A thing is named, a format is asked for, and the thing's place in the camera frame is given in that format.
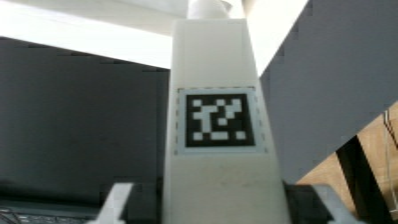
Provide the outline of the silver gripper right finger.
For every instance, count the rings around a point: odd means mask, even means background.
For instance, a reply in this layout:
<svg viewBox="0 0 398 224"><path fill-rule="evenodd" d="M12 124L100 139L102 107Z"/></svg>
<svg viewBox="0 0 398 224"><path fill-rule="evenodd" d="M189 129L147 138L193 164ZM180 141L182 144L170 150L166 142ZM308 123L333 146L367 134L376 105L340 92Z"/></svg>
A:
<svg viewBox="0 0 398 224"><path fill-rule="evenodd" d="M324 224L365 224L365 222L360 221L349 213L331 187L328 185L312 185L312 190L330 215L330 219L324 221Z"/></svg>

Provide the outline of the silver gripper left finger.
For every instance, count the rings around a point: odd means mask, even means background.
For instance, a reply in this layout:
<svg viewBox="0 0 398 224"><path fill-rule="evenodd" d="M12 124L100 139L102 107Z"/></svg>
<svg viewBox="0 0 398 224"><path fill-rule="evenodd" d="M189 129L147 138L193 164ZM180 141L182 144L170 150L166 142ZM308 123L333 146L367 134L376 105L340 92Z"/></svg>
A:
<svg viewBox="0 0 398 224"><path fill-rule="evenodd" d="M132 183L113 184L97 217L86 224L125 224L120 215L132 186Z"/></svg>

